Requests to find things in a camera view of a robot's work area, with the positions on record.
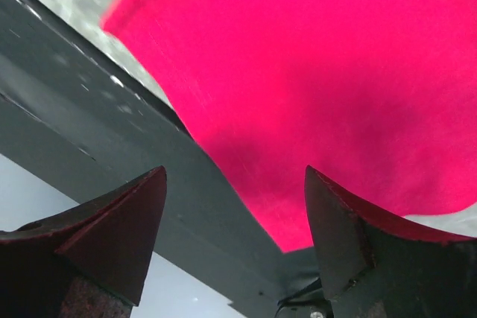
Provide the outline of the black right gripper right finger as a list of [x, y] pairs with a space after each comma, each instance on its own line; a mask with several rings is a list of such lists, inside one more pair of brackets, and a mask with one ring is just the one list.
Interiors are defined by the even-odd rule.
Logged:
[[335, 317], [474, 317], [476, 240], [406, 220], [314, 168], [305, 199]]

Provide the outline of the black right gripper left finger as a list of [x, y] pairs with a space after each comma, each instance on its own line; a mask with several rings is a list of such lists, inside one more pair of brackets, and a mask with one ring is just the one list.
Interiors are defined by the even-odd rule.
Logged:
[[1, 233], [3, 317], [129, 317], [165, 205], [158, 167], [59, 214]]

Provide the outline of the pink t shirt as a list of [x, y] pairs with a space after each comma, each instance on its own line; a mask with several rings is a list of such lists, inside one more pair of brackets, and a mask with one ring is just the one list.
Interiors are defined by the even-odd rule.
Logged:
[[476, 0], [115, 0], [101, 27], [283, 252], [312, 245], [307, 167], [394, 234], [476, 236]]

